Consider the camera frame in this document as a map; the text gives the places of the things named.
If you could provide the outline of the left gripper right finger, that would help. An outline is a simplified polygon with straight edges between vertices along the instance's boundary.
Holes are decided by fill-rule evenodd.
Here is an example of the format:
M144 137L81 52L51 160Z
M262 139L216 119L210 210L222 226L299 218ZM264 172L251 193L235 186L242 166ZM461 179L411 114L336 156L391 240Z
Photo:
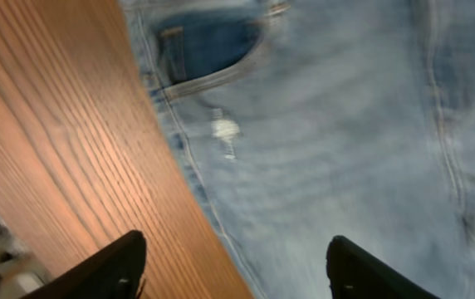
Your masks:
M348 238L332 238L326 273L333 299L437 299Z

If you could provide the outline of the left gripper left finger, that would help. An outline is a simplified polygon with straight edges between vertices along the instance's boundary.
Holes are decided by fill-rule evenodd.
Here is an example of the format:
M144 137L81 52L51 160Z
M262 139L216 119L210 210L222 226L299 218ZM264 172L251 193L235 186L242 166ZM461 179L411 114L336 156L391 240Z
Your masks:
M136 299L146 249L143 233L131 230L22 299Z

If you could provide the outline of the light blue denim jeans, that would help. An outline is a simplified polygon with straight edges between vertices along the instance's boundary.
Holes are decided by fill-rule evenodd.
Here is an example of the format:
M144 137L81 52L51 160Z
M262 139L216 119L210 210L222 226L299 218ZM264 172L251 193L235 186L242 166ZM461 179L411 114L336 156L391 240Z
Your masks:
M257 298L336 235L475 298L475 0L122 0L160 128Z

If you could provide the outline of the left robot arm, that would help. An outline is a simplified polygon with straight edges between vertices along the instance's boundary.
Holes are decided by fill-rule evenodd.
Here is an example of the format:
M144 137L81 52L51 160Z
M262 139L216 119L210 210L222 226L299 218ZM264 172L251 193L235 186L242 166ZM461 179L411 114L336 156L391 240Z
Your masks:
M146 256L143 233L131 230L53 278L0 219L0 298L136 299L144 287ZM342 236L329 244L326 273L334 299L432 296Z

